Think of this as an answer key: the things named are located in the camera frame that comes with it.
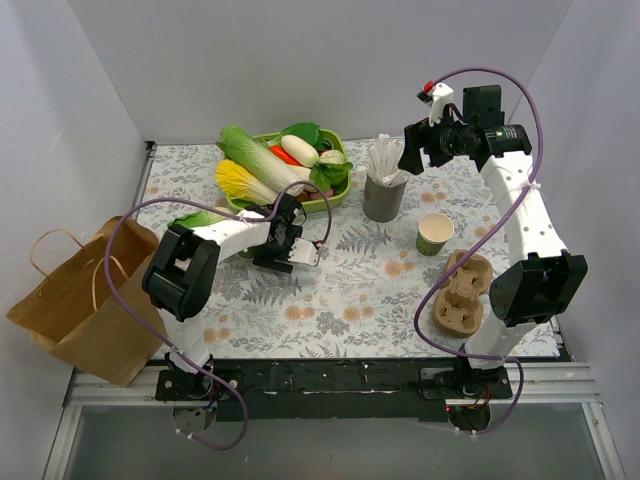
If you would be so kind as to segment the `green paper coffee cup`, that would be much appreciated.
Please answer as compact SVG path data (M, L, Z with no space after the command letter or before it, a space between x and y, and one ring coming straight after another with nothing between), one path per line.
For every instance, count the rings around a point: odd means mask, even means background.
M255 255L256 255L256 248L255 247L249 247L247 249L239 251L238 255L243 259L253 259L255 257Z

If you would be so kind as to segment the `brown paper bag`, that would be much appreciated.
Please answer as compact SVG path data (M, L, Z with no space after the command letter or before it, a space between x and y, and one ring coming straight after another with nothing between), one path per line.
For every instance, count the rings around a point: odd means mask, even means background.
M44 280L14 305L7 318L30 332L51 356L120 387L128 386L162 342L139 324L113 297L104 275L110 268L117 292L161 334L158 310L141 288L143 274L158 246L154 233L133 219L116 234L108 260L107 241L119 219L107 221L55 270L34 268Z

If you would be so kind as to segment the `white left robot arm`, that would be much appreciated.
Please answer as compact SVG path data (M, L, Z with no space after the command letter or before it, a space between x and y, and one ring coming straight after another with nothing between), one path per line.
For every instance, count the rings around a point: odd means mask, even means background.
M203 369L210 360L204 340L201 311L211 296L218 265L242 252L255 266L291 273L295 263L315 266L317 247L302 238L294 221L303 214L301 203L284 195L280 203L216 214L212 220L196 216L171 224L143 276L142 288L158 308L171 342L168 360L181 370L178 387L193 400L205 398L213 386Z

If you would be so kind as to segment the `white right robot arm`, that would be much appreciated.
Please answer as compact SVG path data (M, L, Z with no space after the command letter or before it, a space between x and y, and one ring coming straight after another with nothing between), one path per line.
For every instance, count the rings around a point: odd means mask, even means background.
M455 351L450 369L421 374L427 389L446 388L471 398L505 381L504 365L513 348L567 309L588 267L584 256L568 251L552 225L535 181L541 161L532 158L524 128L505 124L500 86L465 89L461 108L453 96L441 81L419 92L429 115L406 127L398 166L417 175L424 170L423 155L433 167L466 156L475 162L502 216L496 226L506 232L510 266L489 287L490 313Z

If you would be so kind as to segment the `brown cardboard cup carrier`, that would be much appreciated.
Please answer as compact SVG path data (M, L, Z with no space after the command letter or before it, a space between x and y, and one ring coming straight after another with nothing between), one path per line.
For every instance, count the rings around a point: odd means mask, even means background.
M432 309L432 322L457 338L469 338L482 323L486 295L493 279L493 267L485 257L474 254L440 288Z

